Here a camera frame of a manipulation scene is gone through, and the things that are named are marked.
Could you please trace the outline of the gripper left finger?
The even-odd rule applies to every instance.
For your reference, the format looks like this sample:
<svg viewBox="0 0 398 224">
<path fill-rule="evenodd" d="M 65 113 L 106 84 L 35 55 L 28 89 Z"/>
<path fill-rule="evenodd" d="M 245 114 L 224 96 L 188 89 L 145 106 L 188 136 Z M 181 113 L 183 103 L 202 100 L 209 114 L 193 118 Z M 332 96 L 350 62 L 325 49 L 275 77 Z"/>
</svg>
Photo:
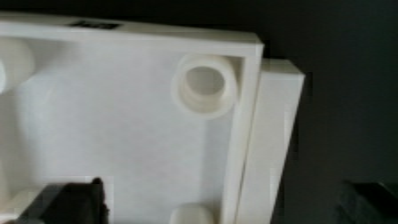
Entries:
<svg viewBox="0 0 398 224">
<path fill-rule="evenodd" d="M 105 184 L 90 182 L 48 184 L 41 190 L 16 224 L 108 224 Z"/>
</svg>

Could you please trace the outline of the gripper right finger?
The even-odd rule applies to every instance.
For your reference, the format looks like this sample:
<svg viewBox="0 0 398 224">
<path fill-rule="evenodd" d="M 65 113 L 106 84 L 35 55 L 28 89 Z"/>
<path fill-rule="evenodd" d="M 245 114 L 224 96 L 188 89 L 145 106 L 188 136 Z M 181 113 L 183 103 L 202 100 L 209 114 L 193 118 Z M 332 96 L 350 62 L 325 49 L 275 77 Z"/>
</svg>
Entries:
<svg viewBox="0 0 398 224">
<path fill-rule="evenodd" d="M 398 183 L 343 182 L 336 224 L 398 224 Z"/>
</svg>

